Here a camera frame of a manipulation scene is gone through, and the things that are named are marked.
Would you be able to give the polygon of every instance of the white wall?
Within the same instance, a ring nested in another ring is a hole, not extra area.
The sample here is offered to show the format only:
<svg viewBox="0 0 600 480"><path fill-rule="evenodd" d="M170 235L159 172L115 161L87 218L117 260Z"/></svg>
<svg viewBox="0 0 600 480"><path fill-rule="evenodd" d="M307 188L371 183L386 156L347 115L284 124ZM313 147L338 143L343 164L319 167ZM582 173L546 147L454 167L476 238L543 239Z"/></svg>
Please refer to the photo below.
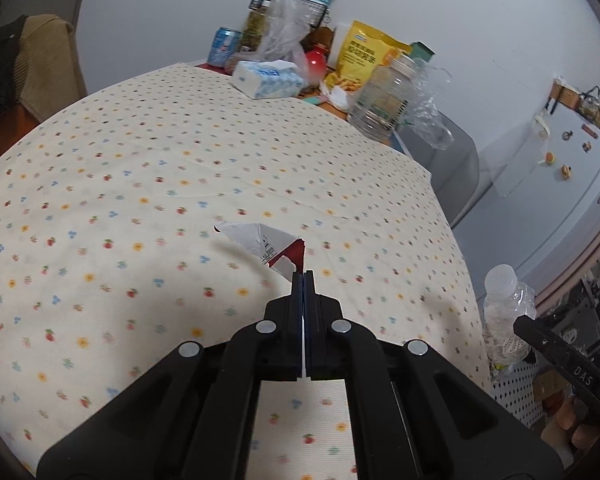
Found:
<svg viewBox="0 0 600 480"><path fill-rule="evenodd" d="M206 57L216 29L241 28L249 0L83 0L78 52L90 92ZM481 150L530 120L554 75L600 86L600 24L586 0L336 0L361 20L436 51L454 80L440 109Z"/></svg>

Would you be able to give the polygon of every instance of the chair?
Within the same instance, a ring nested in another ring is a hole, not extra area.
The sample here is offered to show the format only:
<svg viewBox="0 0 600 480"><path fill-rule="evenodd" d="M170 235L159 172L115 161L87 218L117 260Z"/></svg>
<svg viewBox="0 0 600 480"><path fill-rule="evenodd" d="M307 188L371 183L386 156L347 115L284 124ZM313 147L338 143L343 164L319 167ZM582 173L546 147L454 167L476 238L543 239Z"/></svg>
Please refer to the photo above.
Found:
<svg viewBox="0 0 600 480"><path fill-rule="evenodd" d="M432 148L409 126L401 128L397 135L413 160L431 173L431 186L453 228L466 213L462 210L478 186L478 152L464 130L440 115L454 136L454 142L446 150Z"/></svg>

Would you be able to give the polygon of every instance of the white pegboard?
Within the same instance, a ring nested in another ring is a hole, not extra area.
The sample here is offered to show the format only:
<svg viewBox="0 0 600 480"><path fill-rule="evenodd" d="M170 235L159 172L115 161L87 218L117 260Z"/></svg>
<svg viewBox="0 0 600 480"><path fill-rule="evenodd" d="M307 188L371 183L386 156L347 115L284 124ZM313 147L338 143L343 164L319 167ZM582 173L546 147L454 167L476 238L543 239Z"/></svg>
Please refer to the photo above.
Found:
<svg viewBox="0 0 600 480"><path fill-rule="evenodd" d="M533 381L537 373L538 363L522 361L491 386L491 397L528 428L544 415L542 404L534 400Z"/></svg>

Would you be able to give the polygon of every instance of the cream tablecloth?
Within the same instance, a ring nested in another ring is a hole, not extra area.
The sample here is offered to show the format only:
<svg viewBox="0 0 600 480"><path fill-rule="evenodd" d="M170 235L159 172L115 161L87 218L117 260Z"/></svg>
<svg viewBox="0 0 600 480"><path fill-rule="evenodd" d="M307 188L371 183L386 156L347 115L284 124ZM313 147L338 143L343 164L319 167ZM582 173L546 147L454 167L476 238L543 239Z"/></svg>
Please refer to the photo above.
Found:
<svg viewBox="0 0 600 480"><path fill-rule="evenodd" d="M0 158L0 435L31 470L179 342L224 341L290 284L224 235L306 241L318 293L482 387L462 255L408 156L296 99L177 64L55 115ZM352 479L344 386L264 384L248 478Z"/></svg>

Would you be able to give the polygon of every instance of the soda can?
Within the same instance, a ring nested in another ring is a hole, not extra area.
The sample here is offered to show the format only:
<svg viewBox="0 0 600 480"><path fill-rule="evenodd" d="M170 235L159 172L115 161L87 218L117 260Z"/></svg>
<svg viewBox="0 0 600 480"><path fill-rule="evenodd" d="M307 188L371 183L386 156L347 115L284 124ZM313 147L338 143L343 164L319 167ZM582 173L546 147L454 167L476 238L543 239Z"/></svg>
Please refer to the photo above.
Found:
<svg viewBox="0 0 600 480"><path fill-rule="evenodd" d="M214 36L214 42L206 62L211 66L224 67L226 60L238 48L241 35L239 30L220 27Z"/></svg>

